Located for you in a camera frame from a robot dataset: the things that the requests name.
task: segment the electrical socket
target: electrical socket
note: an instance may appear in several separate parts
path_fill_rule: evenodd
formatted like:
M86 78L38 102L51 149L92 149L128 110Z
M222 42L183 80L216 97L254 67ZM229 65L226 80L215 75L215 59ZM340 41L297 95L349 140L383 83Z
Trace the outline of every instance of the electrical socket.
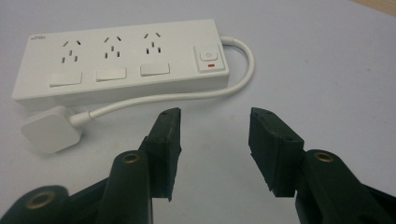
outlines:
M30 110L227 87L213 20L31 35L12 97Z

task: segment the power outlet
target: power outlet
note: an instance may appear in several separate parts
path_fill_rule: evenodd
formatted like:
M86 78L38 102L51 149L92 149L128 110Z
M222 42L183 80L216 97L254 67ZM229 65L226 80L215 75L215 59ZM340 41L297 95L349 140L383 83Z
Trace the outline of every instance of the power outlet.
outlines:
M212 20L31 35L12 97L30 110L227 87Z

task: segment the white plug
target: white plug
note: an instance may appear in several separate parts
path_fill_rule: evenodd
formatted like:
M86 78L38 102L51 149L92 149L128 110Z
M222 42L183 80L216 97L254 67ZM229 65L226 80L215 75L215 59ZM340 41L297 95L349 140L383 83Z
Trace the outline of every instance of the white plug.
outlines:
M73 116L60 105L29 118L21 132L37 150L52 153L78 143L80 127L88 121L91 121L88 112Z

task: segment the table surface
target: table surface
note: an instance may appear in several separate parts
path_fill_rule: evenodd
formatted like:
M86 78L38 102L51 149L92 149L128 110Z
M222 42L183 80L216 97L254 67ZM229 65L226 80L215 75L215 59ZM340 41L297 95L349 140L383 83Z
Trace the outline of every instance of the table surface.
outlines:
M226 98L140 105L105 116L56 154L20 133L28 112L11 99L28 35L214 19L256 57L245 89ZM351 1L0 1L0 216L24 193L61 185L73 194L107 177L165 109L180 107L173 201L153 200L156 223L298 223L250 157L251 107L277 113L305 140L343 159L364 184L396 195L396 18ZM230 85L247 67L226 48ZM86 105L76 110L95 109Z

